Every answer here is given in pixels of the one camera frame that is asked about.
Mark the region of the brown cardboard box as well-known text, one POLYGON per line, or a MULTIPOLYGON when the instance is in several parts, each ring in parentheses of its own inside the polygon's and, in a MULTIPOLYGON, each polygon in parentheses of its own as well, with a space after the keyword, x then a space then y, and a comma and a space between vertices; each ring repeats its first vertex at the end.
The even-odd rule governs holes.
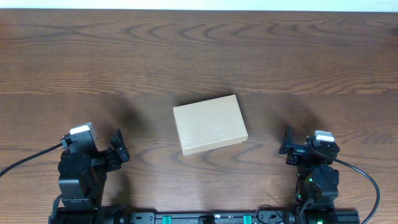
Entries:
POLYGON ((236 95, 176 106, 173 113, 184 156, 248 140, 236 95))

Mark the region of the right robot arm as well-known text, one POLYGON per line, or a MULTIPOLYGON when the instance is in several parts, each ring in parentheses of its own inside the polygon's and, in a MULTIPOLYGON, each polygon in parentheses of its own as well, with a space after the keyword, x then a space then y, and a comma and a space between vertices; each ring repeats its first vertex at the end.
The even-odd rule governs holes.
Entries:
POLYGON ((288 128, 279 149, 286 164, 296 166, 295 200, 298 205, 287 223, 338 223, 334 200, 338 196, 340 173, 330 165, 340 149, 331 132, 316 130, 304 144, 294 142, 288 128))

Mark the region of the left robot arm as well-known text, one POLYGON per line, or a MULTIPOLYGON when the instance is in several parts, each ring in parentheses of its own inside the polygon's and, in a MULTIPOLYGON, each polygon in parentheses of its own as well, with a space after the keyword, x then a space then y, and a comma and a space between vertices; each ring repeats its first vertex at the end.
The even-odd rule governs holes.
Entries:
POLYGON ((88 126, 70 130, 60 142, 58 185, 61 194, 54 200, 49 223, 129 223, 123 205, 102 206, 107 173, 119 170, 130 159, 119 129, 111 146, 99 151, 96 134, 88 126))

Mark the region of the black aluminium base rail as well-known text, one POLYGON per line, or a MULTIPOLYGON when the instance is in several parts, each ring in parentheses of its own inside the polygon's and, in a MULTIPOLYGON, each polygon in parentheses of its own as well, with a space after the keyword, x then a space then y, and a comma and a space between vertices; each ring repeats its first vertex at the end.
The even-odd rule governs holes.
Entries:
POLYGON ((359 223, 357 211, 316 212, 307 210, 298 219, 294 212, 268 208, 255 212, 208 213, 128 213, 122 206, 103 207, 98 210, 73 211, 59 207, 49 216, 50 224, 102 223, 102 224, 262 224, 262 223, 359 223))

